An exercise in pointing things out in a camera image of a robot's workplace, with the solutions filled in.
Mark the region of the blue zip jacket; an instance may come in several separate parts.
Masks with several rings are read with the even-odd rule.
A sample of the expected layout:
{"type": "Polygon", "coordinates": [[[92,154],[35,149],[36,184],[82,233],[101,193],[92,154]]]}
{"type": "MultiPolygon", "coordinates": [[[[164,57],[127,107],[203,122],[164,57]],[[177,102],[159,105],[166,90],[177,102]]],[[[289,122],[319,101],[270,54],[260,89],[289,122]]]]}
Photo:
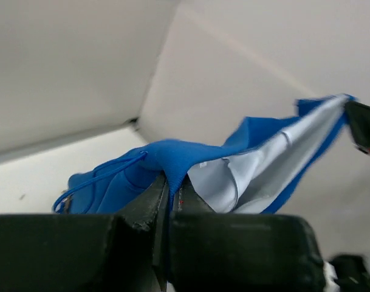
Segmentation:
{"type": "Polygon", "coordinates": [[[245,117],[221,146],[165,139],[134,148],[72,175],[53,211],[116,212],[164,174],[170,200],[189,178],[215,212],[273,214],[335,142],[351,100],[347,94],[301,99],[292,117],[245,117]]]}

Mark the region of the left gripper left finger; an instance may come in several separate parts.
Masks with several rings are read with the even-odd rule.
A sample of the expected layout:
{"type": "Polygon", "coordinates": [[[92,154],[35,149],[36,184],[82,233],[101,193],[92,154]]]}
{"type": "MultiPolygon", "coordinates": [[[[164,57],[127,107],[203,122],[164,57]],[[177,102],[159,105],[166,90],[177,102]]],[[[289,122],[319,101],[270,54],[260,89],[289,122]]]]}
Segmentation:
{"type": "Polygon", "coordinates": [[[165,291],[164,176],[114,214],[0,215],[0,291],[165,291]]]}

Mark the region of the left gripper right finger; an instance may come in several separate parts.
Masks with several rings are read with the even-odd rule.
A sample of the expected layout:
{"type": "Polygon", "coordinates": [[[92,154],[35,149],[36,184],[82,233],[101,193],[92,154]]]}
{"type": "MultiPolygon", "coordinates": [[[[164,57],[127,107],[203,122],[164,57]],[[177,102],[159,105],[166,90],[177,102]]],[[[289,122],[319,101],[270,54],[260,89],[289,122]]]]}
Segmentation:
{"type": "Polygon", "coordinates": [[[303,218],[219,214],[186,179],[169,231],[176,291],[323,291],[324,261],[303,218]]]}

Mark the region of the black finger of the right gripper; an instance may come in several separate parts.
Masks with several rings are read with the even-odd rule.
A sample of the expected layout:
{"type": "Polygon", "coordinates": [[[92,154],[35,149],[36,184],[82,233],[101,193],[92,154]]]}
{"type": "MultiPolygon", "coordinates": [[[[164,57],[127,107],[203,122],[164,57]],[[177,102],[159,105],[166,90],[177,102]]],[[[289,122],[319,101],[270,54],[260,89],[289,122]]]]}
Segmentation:
{"type": "Polygon", "coordinates": [[[355,145],[361,152],[370,155],[370,106],[348,101],[344,108],[355,145]]]}

